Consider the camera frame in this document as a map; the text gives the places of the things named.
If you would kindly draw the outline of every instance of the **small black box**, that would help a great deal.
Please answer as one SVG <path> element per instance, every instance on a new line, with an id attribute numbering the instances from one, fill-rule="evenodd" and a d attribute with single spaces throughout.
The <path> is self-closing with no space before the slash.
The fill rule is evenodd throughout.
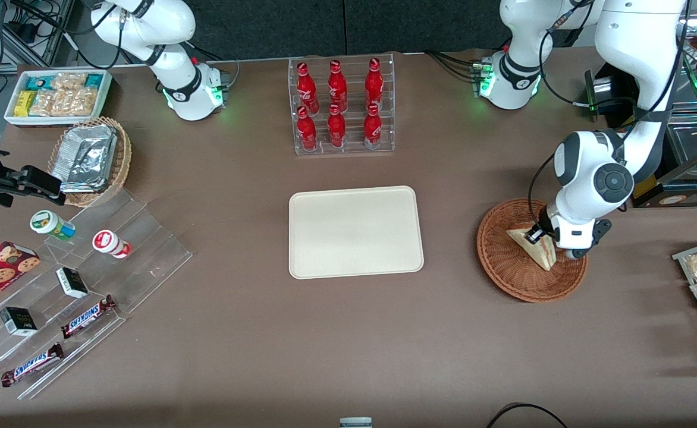
<path id="1" fill-rule="evenodd" d="M 60 282 L 66 295 L 70 295 L 73 298 L 87 297 L 89 290 L 87 290 L 87 285 L 84 284 L 84 281 L 81 280 L 79 272 L 62 267 L 55 274 L 58 275 L 58 282 Z"/>
<path id="2" fill-rule="evenodd" d="M 28 309 L 8 306 L 0 311 L 0 318 L 10 334 L 31 336 L 36 333 L 36 325 Z"/>

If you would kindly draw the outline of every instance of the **aluminum foil container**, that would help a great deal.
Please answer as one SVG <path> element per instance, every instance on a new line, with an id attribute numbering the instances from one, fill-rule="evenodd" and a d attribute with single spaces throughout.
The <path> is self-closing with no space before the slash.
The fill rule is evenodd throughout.
<path id="1" fill-rule="evenodd" d="M 108 187 L 118 133 L 109 125 L 77 127 L 63 135 L 52 176 L 63 193 L 98 193 Z"/>

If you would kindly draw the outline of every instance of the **red and white cup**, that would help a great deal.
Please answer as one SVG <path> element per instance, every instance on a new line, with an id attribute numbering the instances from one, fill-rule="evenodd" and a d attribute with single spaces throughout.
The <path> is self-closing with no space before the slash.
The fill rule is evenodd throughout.
<path id="1" fill-rule="evenodd" d="M 123 259 L 131 253 L 131 246 L 127 241 L 118 238 L 110 230 L 101 230 L 92 238 L 92 247 L 101 253 L 110 254 L 117 259 Z"/>

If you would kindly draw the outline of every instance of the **snickers wrapper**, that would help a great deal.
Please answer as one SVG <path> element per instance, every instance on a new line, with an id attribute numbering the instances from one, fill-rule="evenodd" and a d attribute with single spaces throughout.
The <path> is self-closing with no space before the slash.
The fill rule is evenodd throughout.
<path id="1" fill-rule="evenodd" d="M 61 327 L 61 331 L 63 331 L 63 338 L 68 339 L 77 333 L 77 331 L 84 330 L 87 325 L 90 325 L 94 322 L 94 320 L 103 316 L 103 314 L 114 306 L 115 302 L 111 298 L 111 295 L 107 295 L 106 298 L 98 301 L 98 304 L 95 304 L 95 306 L 92 308 L 87 309 L 84 314 L 79 315 L 79 317 L 75 317 L 72 322 Z"/>
<path id="2" fill-rule="evenodd" d="M 2 386 L 9 387 L 18 382 L 23 376 L 41 370 L 56 361 L 63 360 L 63 347 L 61 344 L 52 345 L 52 348 L 46 352 L 40 353 L 31 360 L 23 363 L 22 366 L 16 367 L 14 370 L 6 371 L 2 374 Z"/>

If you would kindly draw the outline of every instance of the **red bottle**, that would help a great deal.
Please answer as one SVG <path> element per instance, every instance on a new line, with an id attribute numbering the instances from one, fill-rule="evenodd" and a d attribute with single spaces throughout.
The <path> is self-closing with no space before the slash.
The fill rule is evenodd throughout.
<path id="1" fill-rule="evenodd" d="M 383 121 L 378 116 L 378 105 L 370 105 L 365 117 L 365 147 L 375 150 L 381 145 L 381 127 Z"/>
<path id="2" fill-rule="evenodd" d="M 340 61 L 330 61 L 330 78 L 327 79 L 327 87 L 330 89 L 330 102 L 336 103 L 341 113 L 349 109 L 349 89 L 346 78 L 341 73 Z"/>
<path id="3" fill-rule="evenodd" d="M 313 152 L 316 150 L 316 126 L 309 117 L 309 112 L 305 106 L 299 106 L 297 111 L 299 112 L 299 121 L 296 122 L 296 128 L 299 129 L 303 150 Z"/>
<path id="4" fill-rule="evenodd" d="M 346 119 L 343 119 L 341 108 L 336 103 L 330 105 L 327 129 L 330 130 L 330 144 L 337 149 L 343 147 L 346 142 Z"/>
<path id="5" fill-rule="evenodd" d="M 381 60 L 370 59 L 370 73 L 365 79 L 365 106 L 378 105 L 383 108 L 383 75 L 381 75 Z"/>
<path id="6" fill-rule="evenodd" d="M 305 62 L 299 62 L 296 70 L 299 71 L 299 98 L 309 109 L 309 114 L 316 114 L 319 111 L 319 101 L 316 100 L 316 85 L 309 75 L 309 67 Z"/>

